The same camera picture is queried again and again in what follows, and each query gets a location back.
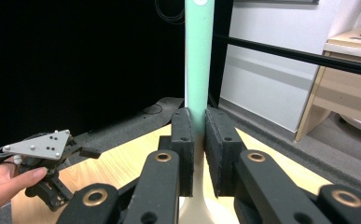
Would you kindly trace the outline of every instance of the black horizontal bar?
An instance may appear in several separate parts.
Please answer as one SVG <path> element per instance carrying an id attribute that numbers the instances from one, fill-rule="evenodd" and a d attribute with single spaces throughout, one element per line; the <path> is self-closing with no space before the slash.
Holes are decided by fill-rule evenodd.
<path id="1" fill-rule="evenodd" d="M 325 67 L 330 67 L 341 71 L 346 71 L 361 75 L 361 63 L 358 62 L 331 58 L 323 55 L 312 54 L 294 49 L 280 48 L 272 45 L 261 44 L 257 42 L 242 40 L 224 35 L 214 34 L 214 40 L 223 41 L 226 42 L 227 44 L 241 48 L 253 49 L 277 56 L 286 57 L 289 59 L 294 59 L 305 63 L 314 63 L 317 65 L 322 65 Z"/>

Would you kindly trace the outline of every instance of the white wall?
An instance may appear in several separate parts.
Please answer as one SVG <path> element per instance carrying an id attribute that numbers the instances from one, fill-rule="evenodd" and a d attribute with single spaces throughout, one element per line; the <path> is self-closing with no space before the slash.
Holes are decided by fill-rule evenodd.
<path id="1" fill-rule="evenodd" d="M 360 11 L 361 0 L 317 6 L 234 2 L 229 36 L 322 54 L 326 40 L 354 27 Z M 295 133 L 317 68 L 229 46 L 220 97 Z"/>

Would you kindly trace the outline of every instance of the light wood tabletop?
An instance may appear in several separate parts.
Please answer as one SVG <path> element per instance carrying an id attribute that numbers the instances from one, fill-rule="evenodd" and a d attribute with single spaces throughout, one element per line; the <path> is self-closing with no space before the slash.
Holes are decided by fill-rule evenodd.
<path id="1" fill-rule="evenodd" d="M 317 194 L 321 186 L 330 184 L 323 177 L 288 159 L 248 134 L 237 131 L 249 149 L 257 149 L 270 154 L 299 187 Z M 60 171 L 59 178 L 72 192 L 93 183 L 110 184 L 120 189 L 141 174 L 147 155 L 158 149 L 160 136 L 170 134 L 171 125 L 164 126 L 152 133 L 107 150 L 98 160 L 87 159 L 65 168 Z M 203 185 L 204 197 L 209 209 L 219 209 L 221 214 L 229 214 L 230 219 L 227 218 L 225 223 L 237 223 L 238 219 L 233 210 L 233 198 L 219 197 L 217 199 L 215 197 L 206 162 Z M 51 212 L 41 199 L 38 197 L 28 198 L 22 190 L 12 199 L 11 209 L 14 224 L 50 224 L 56 223 L 64 207 L 56 212 Z"/>

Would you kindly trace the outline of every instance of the desk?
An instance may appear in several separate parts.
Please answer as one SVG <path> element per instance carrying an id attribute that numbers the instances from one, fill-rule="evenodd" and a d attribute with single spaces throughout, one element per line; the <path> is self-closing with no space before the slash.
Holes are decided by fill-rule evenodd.
<path id="1" fill-rule="evenodd" d="M 237 131 L 249 149 L 259 149 L 269 153 L 298 186 L 317 194 L 321 186 L 330 184 L 329 181 L 321 176 L 291 161 L 246 133 Z M 152 133 L 148 133 L 104 152 L 98 160 L 87 159 L 61 170 L 60 179 L 72 192 L 93 183 L 110 184 L 119 189 L 139 176 L 146 156 L 150 152 L 157 150 L 160 136 L 170 134 L 171 125 L 157 129 Z M 233 198 L 215 198 L 207 163 L 204 165 L 203 187 L 206 202 L 214 203 L 215 208 L 220 209 L 221 212 L 228 212 L 232 215 L 232 222 L 224 220 L 223 223 L 236 223 L 238 219 L 233 210 Z M 64 209 L 63 207 L 53 213 L 39 198 L 26 197 L 24 190 L 12 199 L 11 207 L 14 224 L 55 223 L 61 211 Z"/>
<path id="2" fill-rule="evenodd" d="M 361 63 L 361 28 L 329 38 L 324 55 Z M 306 104 L 296 141 L 331 112 L 361 121 L 361 76 L 321 66 Z"/>

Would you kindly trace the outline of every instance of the black backdrop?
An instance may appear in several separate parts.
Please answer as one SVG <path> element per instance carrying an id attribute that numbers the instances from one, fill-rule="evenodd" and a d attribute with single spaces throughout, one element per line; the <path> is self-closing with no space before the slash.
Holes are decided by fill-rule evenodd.
<path id="1" fill-rule="evenodd" d="M 168 16 L 184 7 L 160 4 Z M 228 31 L 232 2 L 218 7 Z M 184 97 L 184 27 L 163 21 L 153 0 L 0 1 L 0 147 L 41 132 L 77 135 Z M 227 47 L 217 49 L 216 97 Z"/>

